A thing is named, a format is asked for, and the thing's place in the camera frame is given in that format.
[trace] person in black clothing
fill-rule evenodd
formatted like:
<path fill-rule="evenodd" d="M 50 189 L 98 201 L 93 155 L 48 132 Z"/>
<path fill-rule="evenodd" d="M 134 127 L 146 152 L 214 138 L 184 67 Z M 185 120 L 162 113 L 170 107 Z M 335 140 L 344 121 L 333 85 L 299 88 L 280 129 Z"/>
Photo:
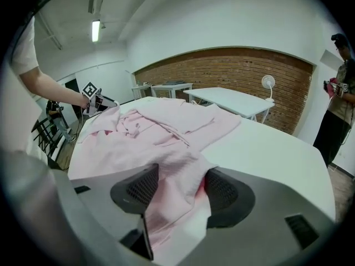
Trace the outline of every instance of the person in black clothing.
<path fill-rule="evenodd" d="M 321 152 L 326 166 L 334 160 L 351 129 L 355 108 L 355 61 L 351 58 L 350 46 L 342 34 L 333 35 L 332 40 L 335 40 L 335 46 L 344 60 L 336 79 L 338 84 L 347 84 L 348 91 L 341 89 L 333 96 L 313 144 Z"/>
<path fill-rule="evenodd" d="M 48 100 L 47 102 L 47 108 L 46 108 L 46 114 L 48 119 L 53 120 L 54 124 L 56 125 L 56 127 L 62 132 L 62 134 L 64 135 L 65 139 L 67 139 L 67 141 L 73 142 L 75 140 L 75 137 L 70 137 L 66 128 L 63 127 L 61 121 L 62 121 L 62 115 L 60 114 L 60 112 L 63 110 L 62 107 L 59 106 L 59 104 L 56 101 L 53 100 Z"/>

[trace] doorway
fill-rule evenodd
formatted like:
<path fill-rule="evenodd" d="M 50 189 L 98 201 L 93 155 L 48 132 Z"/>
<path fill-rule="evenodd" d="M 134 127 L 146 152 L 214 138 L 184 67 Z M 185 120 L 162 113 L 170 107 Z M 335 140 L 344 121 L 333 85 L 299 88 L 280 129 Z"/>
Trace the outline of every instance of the doorway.
<path fill-rule="evenodd" d="M 73 80 L 67 82 L 65 84 L 65 87 L 70 89 L 70 90 L 73 90 L 73 91 L 76 91 L 76 92 L 80 93 L 79 87 L 78 87 L 78 83 L 77 83 L 76 79 L 73 79 Z M 80 106 L 77 106 L 77 105 L 72 105 L 72 107 L 73 107 L 75 115 L 77 116 L 78 119 L 80 119 L 81 115 L 82 115 L 82 108 Z"/>

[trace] wooden floor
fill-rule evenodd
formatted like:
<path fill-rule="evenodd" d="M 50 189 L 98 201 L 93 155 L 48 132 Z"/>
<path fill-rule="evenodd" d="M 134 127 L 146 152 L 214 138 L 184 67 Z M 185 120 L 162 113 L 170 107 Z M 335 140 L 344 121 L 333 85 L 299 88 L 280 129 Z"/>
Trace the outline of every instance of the wooden floor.
<path fill-rule="evenodd" d="M 79 125 L 78 133 L 80 133 L 81 129 L 81 121 L 76 121 L 70 127 L 72 131 L 71 135 L 74 135 L 77 131 Z M 66 141 L 63 144 L 62 150 L 60 151 L 57 163 L 63 170 L 67 170 L 69 168 L 70 159 L 72 158 L 73 150 L 76 144 L 76 140 L 72 143 L 67 143 Z M 348 176 L 343 174 L 341 171 L 338 171 L 334 168 L 328 168 L 329 176 L 331 178 L 334 199 L 335 199 L 335 207 L 336 207 L 336 221 L 341 222 L 346 215 L 347 209 L 351 204 L 351 198 L 354 194 L 354 182 Z"/>

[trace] brick wall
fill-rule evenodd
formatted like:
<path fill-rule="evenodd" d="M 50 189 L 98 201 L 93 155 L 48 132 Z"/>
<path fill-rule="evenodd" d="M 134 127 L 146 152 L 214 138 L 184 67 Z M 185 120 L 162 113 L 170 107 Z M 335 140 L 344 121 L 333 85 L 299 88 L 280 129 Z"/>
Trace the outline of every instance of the brick wall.
<path fill-rule="evenodd" d="M 311 64 L 281 53 L 219 48 L 162 60 L 135 72 L 135 77 L 137 81 L 154 85 L 183 80 L 194 83 L 193 89 L 218 86 L 265 99 L 270 97 L 270 90 L 262 87 L 261 79 L 272 75 L 276 81 L 272 96 L 275 106 L 270 109 L 265 124 L 292 134 L 303 111 L 312 71 Z M 158 91 L 157 95 L 168 97 L 165 91 Z M 182 92 L 176 92 L 176 97 L 188 100 Z"/>

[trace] white table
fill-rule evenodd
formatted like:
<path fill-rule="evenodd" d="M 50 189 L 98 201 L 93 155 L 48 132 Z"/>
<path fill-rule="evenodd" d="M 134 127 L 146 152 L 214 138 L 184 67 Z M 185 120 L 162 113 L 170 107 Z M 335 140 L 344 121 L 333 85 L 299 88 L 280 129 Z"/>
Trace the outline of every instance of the white table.
<path fill-rule="evenodd" d="M 145 93 L 144 93 L 144 90 L 147 89 L 147 88 L 150 88 L 152 86 L 152 84 L 148 84 L 148 85 L 142 85 L 142 86 L 134 86 L 132 88 L 132 93 L 133 93 L 133 97 L 134 99 L 135 98 L 135 94 L 134 94 L 134 91 L 137 90 L 138 91 L 138 95 L 140 98 L 145 98 Z"/>
<path fill-rule="evenodd" d="M 239 114 L 244 118 L 255 121 L 256 115 L 264 112 L 261 123 L 264 123 L 269 109 L 275 105 L 270 101 L 263 100 L 256 96 L 225 88 L 186 90 L 184 93 L 189 94 L 190 102 L 194 100 L 194 98 L 203 99 L 230 112 Z"/>
<path fill-rule="evenodd" d="M 176 99 L 176 90 L 182 90 L 182 89 L 192 89 L 192 83 L 186 83 L 186 84 L 179 84 L 179 85 L 158 85 L 158 86 L 152 86 L 151 87 L 151 95 L 156 98 L 156 91 L 158 90 L 165 90 L 169 91 L 169 96 L 172 99 Z"/>
<path fill-rule="evenodd" d="M 155 100 L 146 97 L 132 101 L 122 105 L 121 112 Z M 81 132 L 89 127 L 94 118 L 86 121 Z M 72 158 L 76 157 L 81 145 L 76 144 Z M 290 186 L 335 220 L 333 189 L 320 152 L 289 134 L 243 118 L 238 128 L 204 149 L 202 154 L 221 167 Z M 194 216 L 177 227 L 171 239 L 154 254 L 154 262 L 174 265 L 186 257 L 206 236 L 209 215 L 207 202 Z"/>

